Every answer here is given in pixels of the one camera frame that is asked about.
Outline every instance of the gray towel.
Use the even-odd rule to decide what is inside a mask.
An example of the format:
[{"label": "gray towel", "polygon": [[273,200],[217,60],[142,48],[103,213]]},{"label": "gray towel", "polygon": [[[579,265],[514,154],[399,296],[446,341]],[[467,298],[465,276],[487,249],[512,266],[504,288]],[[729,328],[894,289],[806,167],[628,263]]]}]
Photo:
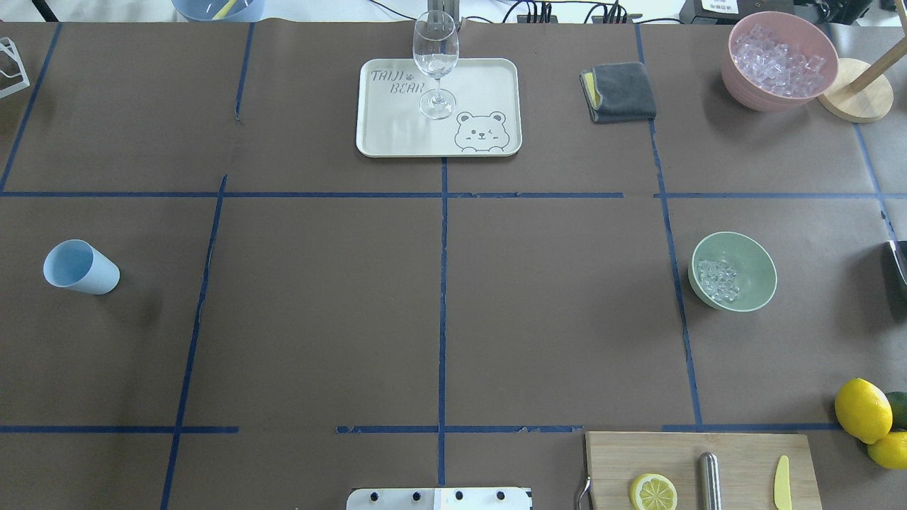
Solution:
[{"label": "gray towel", "polygon": [[596,124],[655,118],[655,95],[640,62],[596,65],[580,73],[580,83]]}]

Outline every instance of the wine glass bowl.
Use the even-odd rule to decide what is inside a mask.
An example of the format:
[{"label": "wine glass bowl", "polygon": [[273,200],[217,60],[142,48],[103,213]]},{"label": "wine glass bowl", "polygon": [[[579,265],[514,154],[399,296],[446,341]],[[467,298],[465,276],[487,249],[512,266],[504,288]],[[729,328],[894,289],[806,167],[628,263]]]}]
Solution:
[{"label": "wine glass bowl", "polygon": [[441,88],[441,78],[454,70],[459,57],[456,22],[449,14],[428,11],[415,20],[413,60],[419,71],[435,81],[434,89],[419,100],[419,110],[429,119],[444,119],[456,110],[456,98]]}]

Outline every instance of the blue container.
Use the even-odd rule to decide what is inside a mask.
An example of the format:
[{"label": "blue container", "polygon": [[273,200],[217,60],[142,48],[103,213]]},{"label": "blue container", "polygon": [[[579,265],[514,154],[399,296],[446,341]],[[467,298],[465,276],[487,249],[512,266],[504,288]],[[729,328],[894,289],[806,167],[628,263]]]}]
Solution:
[{"label": "blue container", "polygon": [[227,16],[223,19],[212,20],[211,18],[227,3],[227,0],[172,0],[172,2],[177,12],[189,21],[249,23],[259,21],[265,10],[265,0],[248,0],[249,6],[246,6],[246,0],[236,0],[236,4],[233,5]]}]

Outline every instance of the wooden cutting board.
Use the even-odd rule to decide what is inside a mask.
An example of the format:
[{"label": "wooden cutting board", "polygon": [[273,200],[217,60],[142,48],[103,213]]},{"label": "wooden cutting board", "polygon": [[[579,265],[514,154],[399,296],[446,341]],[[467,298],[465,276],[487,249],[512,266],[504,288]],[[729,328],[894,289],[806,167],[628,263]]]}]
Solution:
[{"label": "wooden cutting board", "polygon": [[790,459],[794,510],[822,510],[806,436],[692,432],[587,432],[592,507],[631,510],[633,479],[659,473],[678,490],[678,510],[702,508],[698,460],[705,452],[718,457],[721,504],[728,510],[775,510],[775,468],[781,455]]}]

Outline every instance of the white floor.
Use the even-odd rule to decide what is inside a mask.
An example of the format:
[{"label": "white floor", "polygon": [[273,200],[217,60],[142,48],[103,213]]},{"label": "white floor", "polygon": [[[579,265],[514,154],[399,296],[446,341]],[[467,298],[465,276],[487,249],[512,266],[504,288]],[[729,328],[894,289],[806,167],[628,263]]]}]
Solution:
[{"label": "white floor", "polygon": [[[398,21],[402,18],[382,9],[369,0],[254,0],[266,2],[264,18],[278,17],[294,21]],[[425,10],[426,0],[379,0],[382,4],[405,15],[419,15]],[[199,2],[224,4],[226,0],[199,0]],[[677,17],[684,0],[621,0],[631,13],[642,14],[641,19]],[[47,0],[47,4],[61,21],[79,22],[166,22],[183,21],[171,0]],[[461,0],[460,14],[482,16],[496,23],[513,4],[506,0]],[[859,25],[899,25],[895,13],[872,8]],[[553,13],[560,23],[582,23],[591,5],[555,5]],[[526,6],[520,5],[510,15],[509,23],[516,22],[516,14],[524,14]],[[0,1],[0,20],[43,21],[31,0]]]}]

